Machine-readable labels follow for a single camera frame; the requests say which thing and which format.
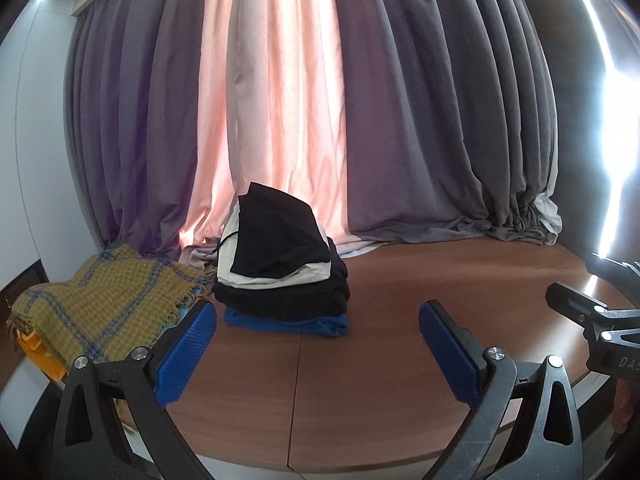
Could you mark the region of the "black pants with paw logo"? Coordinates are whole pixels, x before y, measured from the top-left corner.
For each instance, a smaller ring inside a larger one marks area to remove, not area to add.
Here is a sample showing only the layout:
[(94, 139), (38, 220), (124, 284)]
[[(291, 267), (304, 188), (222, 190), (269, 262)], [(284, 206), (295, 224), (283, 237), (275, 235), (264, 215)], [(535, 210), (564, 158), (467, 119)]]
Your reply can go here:
[(257, 182), (239, 197), (232, 273), (283, 280), (303, 271), (327, 274), (330, 262), (329, 242), (307, 203)]

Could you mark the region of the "orange item under blanket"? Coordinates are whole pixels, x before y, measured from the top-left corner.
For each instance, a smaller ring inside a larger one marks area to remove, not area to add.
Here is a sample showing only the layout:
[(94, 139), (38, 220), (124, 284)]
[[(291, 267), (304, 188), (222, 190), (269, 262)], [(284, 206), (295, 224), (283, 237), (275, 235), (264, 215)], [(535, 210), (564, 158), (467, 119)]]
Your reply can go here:
[(16, 342), (36, 367), (50, 379), (59, 382), (67, 375), (64, 365), (47, 349), (42, 339), (35, 332), (25, 334), (18, 330)]

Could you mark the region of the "yellow plaid blanket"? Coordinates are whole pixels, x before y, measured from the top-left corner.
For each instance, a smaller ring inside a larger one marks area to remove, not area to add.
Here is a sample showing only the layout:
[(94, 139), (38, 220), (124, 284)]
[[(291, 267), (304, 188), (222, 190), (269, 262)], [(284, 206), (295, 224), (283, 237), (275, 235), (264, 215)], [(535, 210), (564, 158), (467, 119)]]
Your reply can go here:
[(78, 356), (120, 361), (153, 347), (196, 300), (210, 294), (215, 271), (165, 258), (144, 258), (122, 245), (90, 257), (68, 281), (29, 287), (11, 308), (16, 341), (34, 336), (68, 373)]

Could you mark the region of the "blue folded garment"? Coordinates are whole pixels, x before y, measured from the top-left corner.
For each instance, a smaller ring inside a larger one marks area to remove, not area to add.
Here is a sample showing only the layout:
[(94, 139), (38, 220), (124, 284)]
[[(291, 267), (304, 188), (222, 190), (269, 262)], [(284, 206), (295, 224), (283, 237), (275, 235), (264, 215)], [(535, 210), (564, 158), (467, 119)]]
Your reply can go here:
[(301, 321), (282, 321), (274, 318), (258, 318), (231, 308), (224, 309), (224, 322), (230, 326), (269, 333), (308, 334), (336, 338), (349, 332), (346, 315), (318, 316)]

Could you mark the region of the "grey purple curtain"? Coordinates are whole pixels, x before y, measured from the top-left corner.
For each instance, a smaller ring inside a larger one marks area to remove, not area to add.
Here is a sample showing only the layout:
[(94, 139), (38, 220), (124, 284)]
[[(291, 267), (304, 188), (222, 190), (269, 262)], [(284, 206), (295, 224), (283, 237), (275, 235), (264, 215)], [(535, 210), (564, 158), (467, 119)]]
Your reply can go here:
[[(347, 219), (372, 243), (551, 245), (558, 120), (524, 0), (335, 0)], [(205, 0), (94, 0), (66, 72), (67, 139), (105, 247), (177, 259), (195, 177)]]

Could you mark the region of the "wooden side panel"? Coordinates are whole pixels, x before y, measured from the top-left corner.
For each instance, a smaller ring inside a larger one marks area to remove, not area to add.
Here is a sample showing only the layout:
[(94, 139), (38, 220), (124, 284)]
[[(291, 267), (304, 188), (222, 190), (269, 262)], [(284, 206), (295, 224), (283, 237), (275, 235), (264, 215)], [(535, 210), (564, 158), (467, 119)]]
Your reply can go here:
[(639, 27), (620, 0), (525, 0), (559, 122), (553, 195), (579, 257), (639, 257)]

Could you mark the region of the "white sheer curtain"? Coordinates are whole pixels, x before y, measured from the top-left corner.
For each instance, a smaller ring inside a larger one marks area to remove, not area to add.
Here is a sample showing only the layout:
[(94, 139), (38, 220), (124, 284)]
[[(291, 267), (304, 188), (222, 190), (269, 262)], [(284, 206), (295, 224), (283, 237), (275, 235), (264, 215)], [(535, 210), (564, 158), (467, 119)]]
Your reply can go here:
[(311, 206), (344, 257), (346, 105), (335, 0), (205, 0), (195, 177), (182, 247), (221, 237), (252, 183)]

